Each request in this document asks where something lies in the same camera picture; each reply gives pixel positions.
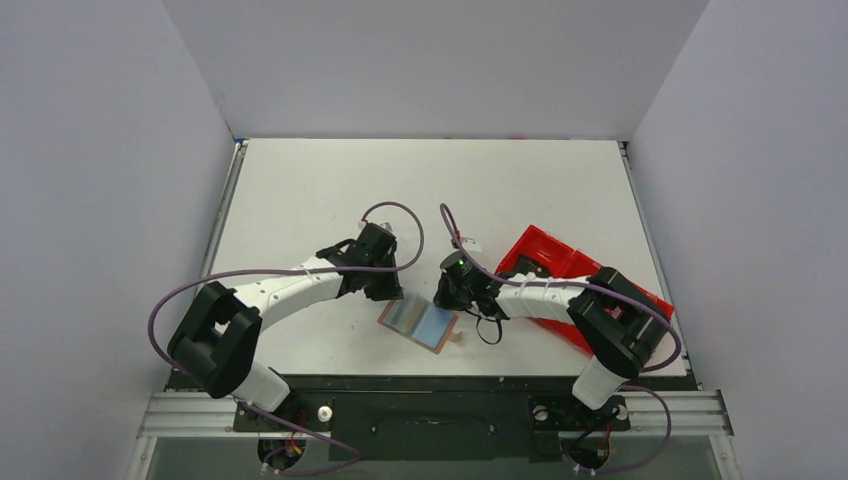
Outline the brown leather card holder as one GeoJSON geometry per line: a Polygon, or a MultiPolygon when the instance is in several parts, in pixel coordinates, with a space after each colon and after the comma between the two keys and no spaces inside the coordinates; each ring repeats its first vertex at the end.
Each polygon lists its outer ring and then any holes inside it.
{"type": "Polygon", "coordinates": [[[405,289],[400,299],[390,301],[377,322],[431,353],[439,354],[448,343],[462,339],[456,330],[456,312],[437,307],[418,292],[405,289]]]}

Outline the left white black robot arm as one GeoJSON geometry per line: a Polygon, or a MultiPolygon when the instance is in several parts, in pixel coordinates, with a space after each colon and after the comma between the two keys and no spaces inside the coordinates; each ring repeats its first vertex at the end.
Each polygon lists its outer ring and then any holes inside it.
{"type": "Polygon", "coordinates": [[[393,233],[368,223],[357,238],[318,251],[290,275],[236,287],[208,282],[172,335],[167,354],[210,397],[232,396],[275,412],[292,389],[256,359],[260,335],[314,304],[358,291],[372,301],[402,298],[396,247],[393,233]]]}

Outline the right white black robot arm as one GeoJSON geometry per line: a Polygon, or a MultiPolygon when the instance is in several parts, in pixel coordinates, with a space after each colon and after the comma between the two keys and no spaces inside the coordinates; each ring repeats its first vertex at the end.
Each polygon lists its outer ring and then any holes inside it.
{"type": "Polygon", "coordinates": [[[442,309],[476,311],[496,323],[524,317],[575,326],[592,357],[572,395],[590,410],[601,409],[626,381],[649,371],[648,362],[665,337],[674,342],[667,361],[673,363],[681,353],[668,317],[611,267],[576,279],[494,275],[457,250],[441,262],[440,270],[433,302],[442,309]]]}

